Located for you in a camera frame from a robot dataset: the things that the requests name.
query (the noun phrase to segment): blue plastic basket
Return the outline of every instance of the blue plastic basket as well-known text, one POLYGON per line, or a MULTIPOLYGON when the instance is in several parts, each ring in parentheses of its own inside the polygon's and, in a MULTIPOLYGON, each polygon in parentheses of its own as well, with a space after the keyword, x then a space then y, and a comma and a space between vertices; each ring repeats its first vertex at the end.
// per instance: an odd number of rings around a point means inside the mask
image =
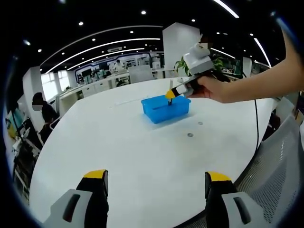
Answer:
POLYGON ((168 105, 168 99, 162 96, 156 96, 142 100, 143 112, 153 123, 160 123, 165 120, 185 115, 189 112, 189 103, 191 100, 178 96, 172 100, 172 105, 168 105))

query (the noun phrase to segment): yellow object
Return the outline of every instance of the yellow object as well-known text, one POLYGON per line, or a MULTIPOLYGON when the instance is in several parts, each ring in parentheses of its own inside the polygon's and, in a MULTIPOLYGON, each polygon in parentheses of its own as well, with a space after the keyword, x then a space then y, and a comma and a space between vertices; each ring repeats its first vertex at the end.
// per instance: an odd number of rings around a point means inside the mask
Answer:
POLYGON ((172 92, 172 90, 169 90, 169 91, 166 93, 165 97, 166 97, 167 99, 173 99, 173 98, 175 98, 175 95, 174 95, 174 93, 172 92))
POLYGON ((84 175, 84 177, 102 179, 104 172, 105 172, 105 170, 95 170, 95 171, 88 172, 86 175, 84 175))
POLYGON ((211 181, 230 181, 230 177, 219 173, 219 172, 213 172, 213 171, 208 171, 207 173, 209 173, 210 177, 211 177, 211 181))

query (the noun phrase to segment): office desk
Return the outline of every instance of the office desk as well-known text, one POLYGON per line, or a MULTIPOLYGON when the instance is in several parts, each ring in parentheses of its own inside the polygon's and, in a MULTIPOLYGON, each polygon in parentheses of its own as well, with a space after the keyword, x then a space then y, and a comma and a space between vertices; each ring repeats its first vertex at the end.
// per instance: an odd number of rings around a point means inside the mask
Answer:
POLYGON ((100 79, 96 82, 92 82, 87 85, 81 85, 76 88, 72 88, 65 93, 62 93, 59 97, 59 107, 60 107, 60 116, 63 116, 78 100, 77 93, 82 91, 84 97, 99 93, 101 91, 115 88, 115 79, 128 77, 129 73, 123 73, 123 74, 115 74, 108 76, 105 79, 100 79))
MULTIPOLYGON (((204 210, 206 171, 235 181, 256 148, 254 101, 192 99, 187 116, 153 124, 140 101, 168 88, 169 79, 159 79, 77 101, 38 158, 30 186, 33 215, 45 221, 51 205, 84 174, 107 169, 108 228, 172 228, 204 210)), ((257 100, 259 141, 272 103, 257 100)))

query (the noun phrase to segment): black cable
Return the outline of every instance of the black cable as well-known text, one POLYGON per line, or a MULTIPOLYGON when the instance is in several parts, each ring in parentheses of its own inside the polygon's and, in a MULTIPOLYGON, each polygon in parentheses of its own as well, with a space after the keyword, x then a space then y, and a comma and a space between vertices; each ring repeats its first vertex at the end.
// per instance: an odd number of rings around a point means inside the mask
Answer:
POLYGON ((259 130, 258 130, 258 117, 257 117, 257 100, 255 100, 255 108, 256 108, 256 134, 257 134, 257 139, 256 139, 256 151, 255 151, 255 153, 257 152, 257 149, 258 149, 258 140, 259 140, 259 138, 260 138, 260 134, 259 134, 259 130))

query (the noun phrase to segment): person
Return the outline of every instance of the person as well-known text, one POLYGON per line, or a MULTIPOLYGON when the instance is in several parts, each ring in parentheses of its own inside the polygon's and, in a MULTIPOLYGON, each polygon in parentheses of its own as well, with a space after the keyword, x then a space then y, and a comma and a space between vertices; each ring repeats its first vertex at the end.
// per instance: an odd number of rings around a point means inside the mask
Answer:
POLYGON ((114 66, 114 71, 123 71, 124 70, 124 64, 120 62, 120 60, 118 59, 115 63, 115 66, 114 66))
POLYGON ((59 114, 53 109, 53 107, 43 100, 42 93, 35 93, 33 96, 33 105, 41 105, 42 117, 44 119, 45 124, 43 125, 42 130, 39 132, 41 136, 41 140, 45 143, 51 134, 52 130, 50 128, 50 124, 53 123, 53 127, 58 123, 57 119, 60 117, 59 114))
POLYGON ((36 93, 33 96, 33 105, 42 105, 42 117, 46 124, 51 124, 59 118, 59 114, 53 109, 53 107, 43 100, 42 93, 36 93))
MULTIPOLYGON (((210 98, 221 103, 248 101, 283 96, 304 89, 304 55, 296 50, 290 38, 282 30, 285 41, 285 59, 258 75, 225 83, 203 76, 198 79, 201 88, 190 98, 210 98)), ((304 124, 300 127, 304 145, 304 124)))

